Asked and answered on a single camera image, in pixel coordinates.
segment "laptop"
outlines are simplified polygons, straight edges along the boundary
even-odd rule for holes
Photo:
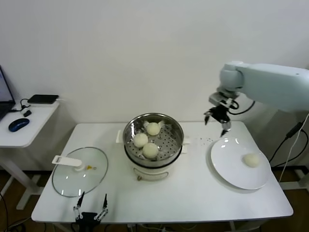
[[[15,101],[0,66],[0,120],[13,108]]]

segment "white plate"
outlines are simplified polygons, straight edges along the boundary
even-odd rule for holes
[[[259,156],[259,166],[251,168],[243,162],[243,156],[248,153]],[[263,187],[271,172],[267,158],[258,148],[232,137],[221,139],[213,145],[211,161],[227,182],[241,189]]]

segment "blue computer mouse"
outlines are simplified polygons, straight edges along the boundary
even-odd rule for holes
[[[29,119],[27,118],[19,118],[13,122],[10,123],[9,125],[9,131],[15,132],[18,131],[19,129],[23,128],[24,126],[28,125]]]

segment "glass lid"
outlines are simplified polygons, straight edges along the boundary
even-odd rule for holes
[[[106,154],[95,147],[84,147],[70,152],[66,157],[81,160],[82,168],[57,165],[53,172],[53,186],[65,197],[81,196],[95,189],[108,169]]]

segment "white desk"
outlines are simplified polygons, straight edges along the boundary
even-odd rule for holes
[[[10,132],[8,126],[11,122],[23,116],[20,112],[8,113],[0,121],[0,148],[22,148],[29,146],[58,106],[58,102],[35,105],[35,107],[32,105],[30,109],[32,114],[27,117],[30,123],[16,132]],[[1,191],[2,195],[14,178],[26,187],[26,191],[16,207],[17,209],[24,209],[31,195],[40,195],[42,188],[36,185],[40,178],[39,175],[34,176],[31,180],[3,152],[0,152],[0,166],[11,175],[11,178]]]
[[[137,181],[123,145],[116,144],[124,123],[79,124],[62,155],[85,146],[102,149],[109,169],[102,183],[84,196],[81,212],[99,212],[108,195],[108,215],[102,223],[211,222],[286,217],[293,209],[272,174],[259,190],[233,187],[216,174],[209,164],[210,140],[217,140],[219,123],[181,123],[192,143],[188,153],[175,162],[173,173],[164,180]],[[232,122],[230,136],[256,146],[242,122]],[[39,222],[74,222],[73,207],[78,198],[67,198],[53,189],[49,178],[32,219]]]

